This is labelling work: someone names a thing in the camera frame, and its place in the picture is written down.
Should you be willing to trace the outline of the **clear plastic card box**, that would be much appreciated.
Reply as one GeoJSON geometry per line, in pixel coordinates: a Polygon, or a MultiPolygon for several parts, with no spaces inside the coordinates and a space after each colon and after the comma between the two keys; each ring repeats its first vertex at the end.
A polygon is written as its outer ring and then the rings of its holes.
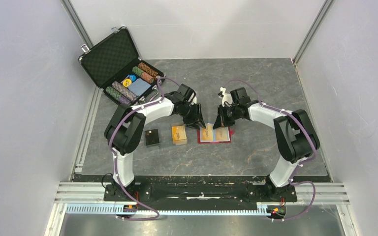
{"type": "Polygon", "coordinates": [[[172,131],[171,131],[171,128],[172,126],[175,126],[175,125],[182,125],[182,124],[173,124],[173,125],[170,125],[170,127],[168,128],[157,128],[158,131],[159,131],[159,139],[160,139],[160,144],[158,146],[151,146],[151,147],[159,147],[159,148],[168,148],[168,147],[172,147],[172,146],[177,146],[175,144],[173,144],[172,142],[172,131]]]}

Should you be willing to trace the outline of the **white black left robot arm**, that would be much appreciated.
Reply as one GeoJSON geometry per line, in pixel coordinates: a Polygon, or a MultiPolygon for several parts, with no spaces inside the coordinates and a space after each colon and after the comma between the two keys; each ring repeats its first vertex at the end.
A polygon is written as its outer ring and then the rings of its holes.
{"type": "Polygon", "coordinates": [[[172,115],[180,115],[186,127],[197,130],[206,127],[195,90],[184,84],[152,102],[117,107],[104,136],[113,155],[113,179],[118,184],[116,194],[122,200],[130,200],[135,194],[135,187],[131,184],[134,181],[133,153],[140,143],[144,126],[172,115]]]}

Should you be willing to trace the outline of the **red leather card holder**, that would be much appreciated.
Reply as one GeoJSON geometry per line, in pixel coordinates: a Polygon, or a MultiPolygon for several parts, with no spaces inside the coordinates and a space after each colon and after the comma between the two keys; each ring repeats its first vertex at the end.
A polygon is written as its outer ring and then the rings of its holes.
{"type": "Polygon", "coordinates": [[[231,143],[232,142],[232,137],[231,137],[231,141],[230,142],[216,142],[216,139],[215,139],[215,129],[213,129],[213,132],[214,132],[214,140],[212,142],[209,142],[209,143],[202,143],[200,141],[200,133],[199,133],[199,130],[198,130],[198,133],[197,133],[197,142],[199,144],[217,144],[217,143],[231,143]]]}

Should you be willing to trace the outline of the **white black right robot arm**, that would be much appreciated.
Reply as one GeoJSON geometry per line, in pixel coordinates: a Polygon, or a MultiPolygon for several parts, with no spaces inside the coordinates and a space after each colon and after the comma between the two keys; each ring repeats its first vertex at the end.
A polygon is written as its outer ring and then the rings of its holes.
{"type": "Polygon", "coordinates": [[[226,92],[221,87],[218,96],[221,104],[214,129],[233,126],[240,118],[274,129],[280,157],[267,177],[264,193],[269,200],[278,200],[284,195],[284,187],[291,184],[297,167],[309,157],[314,157],[320,147],[307,112],[302,109],[279,109],[259,100],[251,100],[245,88],[226,92]]]}

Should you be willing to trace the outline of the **gold credit card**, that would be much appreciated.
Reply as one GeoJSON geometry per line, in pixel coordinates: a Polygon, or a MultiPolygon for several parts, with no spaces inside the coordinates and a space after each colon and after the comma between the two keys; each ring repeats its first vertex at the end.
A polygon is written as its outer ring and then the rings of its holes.
{"type": "Polygon", "coordinates": [[[214,132],[211,125],[206,125],[205,128],[199,130],[200,141],[202,143],[209,143],[214,140],[214,132]]]}
{"type": "Polygon", "coordinates": [[[215,129],[216,142],[230,142],[231,133],[229,127],[221,127],[215,129]]]}

